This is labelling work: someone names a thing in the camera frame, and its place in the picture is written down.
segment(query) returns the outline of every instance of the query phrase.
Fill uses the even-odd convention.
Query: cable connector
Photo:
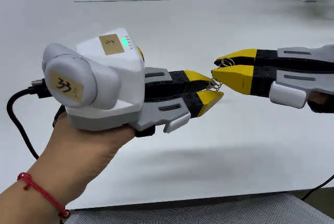
[[[45,79],[38,79],[31,82],[31,87],[28,88],[30,90],[31,95],[36,95],[38,98],[48,98],[52,97],[51,93],[49,92]]]

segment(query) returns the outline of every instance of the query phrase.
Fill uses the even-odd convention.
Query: gray mesh fabric
[[[333,224],[334,220],[289,194],[214,205],[154,210],[76,211],[65,224]]]

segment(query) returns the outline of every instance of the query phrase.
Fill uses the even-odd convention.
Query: green led light
[[[122,38],[122,41],[123,41],[123,44],[124,44],[125,46],[128,46],[128,45],[129,45],[129,43],[127,43],[127,40],[126,40],[125,38]]]

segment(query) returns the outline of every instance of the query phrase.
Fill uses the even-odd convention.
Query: hand
[[[323,105],[327,102],[329,96],[322,92],[311,92],[308,96],[308,100],[313,101],[319,105]]]
[[[117,151],[135,136],[129,126],[102,132],[75,129],[66,114],[28,173],[63,205],[79,197],[87,184],[109,164]]]

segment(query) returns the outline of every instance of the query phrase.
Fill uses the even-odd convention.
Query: white plastic casing
[[[271,102],[281,105],[289,105],[294,108],[303,108],[307,93],[303,90],[277,84],[271,84],[269,99]]]
[[[106,55],[99,37],[78,44],[77,52],[102,65],[110,66],[117,72],[121,80],[117,103],[114,108],[108,110],[66,107],[66,111],[71,115],[101,119],[141,110],[145,96],[145,68],[142,56],[125,29],[119,28],[103,35],[109,34],[117,34],[124,49],[123,53]],[[123,38],[127,39],[127,45],[124,44]]]

